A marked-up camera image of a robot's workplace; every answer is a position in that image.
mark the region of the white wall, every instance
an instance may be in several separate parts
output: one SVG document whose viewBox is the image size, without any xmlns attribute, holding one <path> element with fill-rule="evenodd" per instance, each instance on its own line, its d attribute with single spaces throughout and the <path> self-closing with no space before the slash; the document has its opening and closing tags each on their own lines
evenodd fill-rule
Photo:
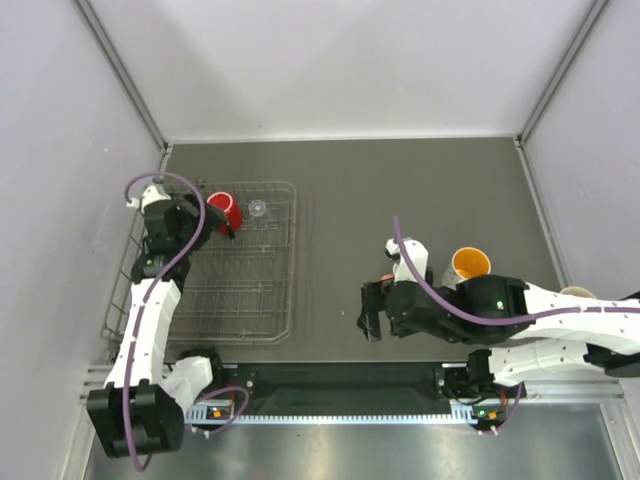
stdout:
<svg viewBox="0 0 640 480">
<path fill-rule="evenodd" d="M 573 283 L 640 290 L 640 3 L 614 0 L 528 142 Z"/>
<path fill-rule="evenodd" d="M 591 0 L 92 0 L 173 141 L 518 133 Z"/>
<path fill-rule="evenodd" d="M 159 152 L 70 1 L 0 17 L 0 478 L 53 478 Z"/>
</svg>

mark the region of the white cup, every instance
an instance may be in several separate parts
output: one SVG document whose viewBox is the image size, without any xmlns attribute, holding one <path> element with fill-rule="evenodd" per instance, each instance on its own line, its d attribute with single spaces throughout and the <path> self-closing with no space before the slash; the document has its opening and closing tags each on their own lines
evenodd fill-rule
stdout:
<svg viewBox="0 0 640 480">
<path fill-rule="evenodd" d="M 451 290 L 470 278 L 491 273 L 491 261 L 486 253 L 473 247 L 463 247 L 451 257 L 442 275 L 442 286 Z"/>
<path fill-rule="evenodd" d="M 571 295 L 573 297 L 582 297 L 582 298 L 597 298 L 593 293 L 591 293 L 586 288 L 582 287 L 565 287 L 560 290 L 562 295 Z"/>
</svg>

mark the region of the red cup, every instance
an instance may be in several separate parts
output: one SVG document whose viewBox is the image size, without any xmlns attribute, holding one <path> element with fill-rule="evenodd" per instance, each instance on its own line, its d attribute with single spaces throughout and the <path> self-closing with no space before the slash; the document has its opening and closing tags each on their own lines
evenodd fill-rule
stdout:
<svg viewBox="0 0 640 480">
<path fill-rule="evenodd" d="M 233 195 L 227 192 L 216 192 L 207 198 L 207 203 L 224 212 L 234 232 L 240 228 L 242 225 L 242 210 L 240 210 L 240 206 Z M 226 225 L 222 225 L 218 231 L 227 233 Z"/>
</svg>

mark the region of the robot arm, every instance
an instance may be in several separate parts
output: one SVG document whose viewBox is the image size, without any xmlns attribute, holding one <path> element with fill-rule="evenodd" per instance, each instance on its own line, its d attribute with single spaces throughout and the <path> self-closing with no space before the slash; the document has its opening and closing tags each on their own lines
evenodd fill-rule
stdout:
<svg viewBox="0 0 640 480">
<path fill-rule="evenodd" d="M 216 359 L 191 356 L 178 361 L 163 378 L 169 326 L 190 270 L 189 254 L 200 248 L 212 231 L 226 226 L 224 213 L 207 206 L 204 228 L 191 251 L 158 281 L 145 301 L 155 277 L 185 247 L 199 217 L 188 204 L 194 197 L 168 195 L 162 186 L 149 185 L 129 206 L 139 209 L 145 223 L 143 251 L 131 270 L 131 307 L 121 349 L 104 388 L 89 392 L 87 411 L 109 457 L 129 455 L 123 428 L 122 395 L 129 349 L 135 342 L 129 382 L 130 412 L 136 451 L 139 454 L 175 451 L 184 435 L 184 416 L 197 396 L 216 377 Z M 138 316 L 140 329 L 134 338 Z"/>
<path fill-rule="evenodd" d="M 419 262 L 427 258 L 426 249 L 415 245 L 419 242 L 404 241 L 410 257 L 417 255 Z M 387 253 L 396 252 L 397 245 L 390 247 L 389 242 Z M 400 262 L 394 266 L 394 272 L 404 272 L 398 255 L 387 256 Z M 416 266 L 419 271 L 426 271 L 426 262 L 416 263 Z M 581 310 L 524 324 L 484 326 L 457 318 L 442 308 L 410 273 L 387 280 L 386 284 L 384 281 L 370 282 L 362 289 L 363 313 L 358 326 L 370 341 L 380 339 L 379 322 L 376 325 L 372 321 L 380 311 L 384 311 L 390 321 L 392 336 L 426 332 L 450 343 L 485 346 L 506 340 L 535 339 L 525 345 L 473 352 L 463 382 L 475 386 L 465 395 L 468 397 L 478 396 L 483 389 L 495 389 L 496 385 L 512 387 L 549 372 L 600 370 L 616 377 L 640 376 L 640 324 L 636 318 L 640 301 L 637 299 L 579 298 L 498 275 L 468 280 L 459 284 L 456 290 L 436 289 L 449 303 L 481 317 L 508 318 L 575 306 Z"/>
</svg>

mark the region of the wire rack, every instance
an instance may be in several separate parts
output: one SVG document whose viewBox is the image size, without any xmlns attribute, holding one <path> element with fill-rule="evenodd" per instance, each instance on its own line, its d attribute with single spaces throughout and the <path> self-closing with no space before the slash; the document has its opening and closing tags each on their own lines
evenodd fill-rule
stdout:
<svg viewBox="0 0 640 480">
<path fill-rule="evenodd" d="M 232 193 L 243 210 L 244 222 L 233 240 L 214 233 L 191 255 L 191 270 L 173 315 L 169 344 L 265 344 L 284 340 L 291 322 L 295 187 L 287 182 L 196 185 L 205 198 L 217 191 Z M 166 188 L 183 191 L 171 185 Z M 248 206 L 253 200 L 266 203 L 263 217 L 249 215 Z M 114 346 L 119 345 L 128 317 L 128 272 L 140 253 L 143 234 L 139 223 L 134 224 L 122 278 L 114 289 L 103 326 L 103 337 Z"/>
</svg>

